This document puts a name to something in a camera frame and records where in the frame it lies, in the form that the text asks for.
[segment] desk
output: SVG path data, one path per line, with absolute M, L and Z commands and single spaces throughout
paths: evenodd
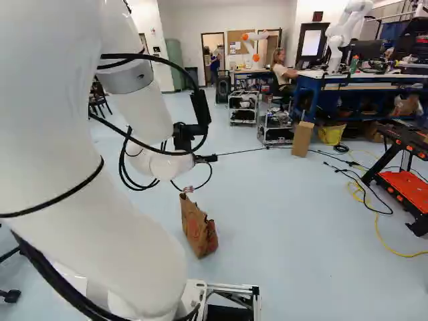
M 302 91 L 313 91 L 314 96 L 309 113 L 305 115 L 305 121 L 315 122 L 315 113 L 317 106 L 320 103 L 320 97 L 328 96 L 329 112 L 337 110 L 337 101 L 343 93 L 353 93 L 352 99 L 355 102 L 360 102 L 361 92 L 375 94 L 377 98 L 381 99 L 377 112 L 382 112 L 383 101 L 387 93 L 399 94 L 401 92 L 414 92 L 417 94 L 428 93 L 428 89 L 423 88 L 402 88 L 402 85 L 409 85 L 415 83 L 422 83 L 425 86 L 428 84 L 428 75 L 407 75 L 407 74 L 364 74 L 358 73 L 353 75 L 325 75 L 322 70 L 304 70 L 298 72 L 297 86 L 294 93 L 294 111 L 293 117 L 299 117 L 302 114 L 298 110 L 298 102 Z M 335 118 L 339 121 L 347 120 L 382 120 L 390 118 L 388 116 L 379 115 L 359 115 L 348 118 Z M 398 116 L 391 118 L 412 119 L 412 116 Z
M 255 90 L 261 91 L 261 85 L 268 84 L 274 78 L 274 73 L 269 69 L 244 69 L 244 70 L 231 70 L 230 71 L 232 84 L 234 90 L 250 90 L 248 80 L 255 80 Z

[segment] light blue floor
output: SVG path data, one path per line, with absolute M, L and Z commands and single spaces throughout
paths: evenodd
M 259 147 L 255 128 L 229 127 L 225 107 L 214 104 L 212 88 L 207 92 L 213 123 L 199 153 Z M 168 94 L 165 100 L 174 121 L 195 121 L 189 93 Z M 124 125 L 116 111 L 109 120 Z M 181 231 L 178 192 L 169 183 L 143 193 L 128 192 L 117 174 L 122 139 L 95 122 L 91 126 L 107 170 L 120 188 L 183 244 L 189 278 L 259 285 L 264 321 L 426 320 L 428 256 L 405 259 L 384 249 L 375 235 L 375 215 L 347 193 L 346 177 L 322 164 L 344 168 L 343 163 L 312 153 L 297 158 L 278 149 L 220 157 L 213 164 L 211 182 L 190 196 L 216 221 L 220 241 L 215 254 L 197 260 Z M 382 144 L 345 143 L 351 149 L 383 153 Z M 317 143 L 312 148 L 330 149 Z M 355 157 L 366 166 L 374 161 L 361 152 Z M 426 163 L 415 160 L 413 167 L 428 177 Z M 208 168 L 199 165 L 177 183 L 198 185 L 207 175 Z M 387 243 L 405 253 L 428 249 L 426 239 L 405 227 L 411 217 L 384 192 L 379 195 L 395 211 L 379 221 Z M 372 203 L 383 209 L 379 202 Z M 13 246 L 6 229 L 0 229 L 0 253 Z M 0 320 L 85 320 L 19 255 L 0 265 L 0 288 L 23 291 L 17 305 L 0 304 Z

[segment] trash can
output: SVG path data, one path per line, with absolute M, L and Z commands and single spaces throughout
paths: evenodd
M 185 67 L 186 71 L 190 73 L 190 76 L 193 78 L 193 80 L 196 82 L 196 85 L 199 86 L 199 79 L 198 79 L 198 67 Z M 185 89 L 193 89 L 191 82 L 187 77 L 185 77 Z

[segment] blue workbench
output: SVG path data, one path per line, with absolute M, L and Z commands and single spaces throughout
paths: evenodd
M 327 75 L 322 70 L 305 70 L 298 72 L 296 91 L 294 93 L 293 118 L 300 118 L 302 111 L 298 109 L 303 92 L 312 91 L 312 103 L 309 112 L 305 113 L 304 120 L 315 122 L 316 111 L 320 107 L 324 113 L 333 115 L 337 121 L 351 120 L 384 120 L 384 119 L 412 119 L 412 116 L 389 117 L 382 116 L 383 102 L 387 96 L 396 96 L 400 93 L 428 94 L 428 89 L 403 88 L 403 85 L 415 83 L 428 83 L 426 75 L 407 74 L 353 74 L 353 75 Z M 366 115 L 360 113 L 361 99 L 370 98 L 378 106 L 377 112 L 381 115 Z M 338 110 L 338 99 L 346 101 L 351 107 L 354 116 L 339 118 L 334 115 Z

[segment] woman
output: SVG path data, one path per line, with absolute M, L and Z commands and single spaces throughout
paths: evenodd
M 286 60 L 286 51 L 282 48 L 276 48 L 272 57 L 271 69 L 275 73 L 280 91 L 286 90 L 286 85 L 289 85 L 289 78 L 297 78 L 297 71 L 292 68 L 284 67 Z

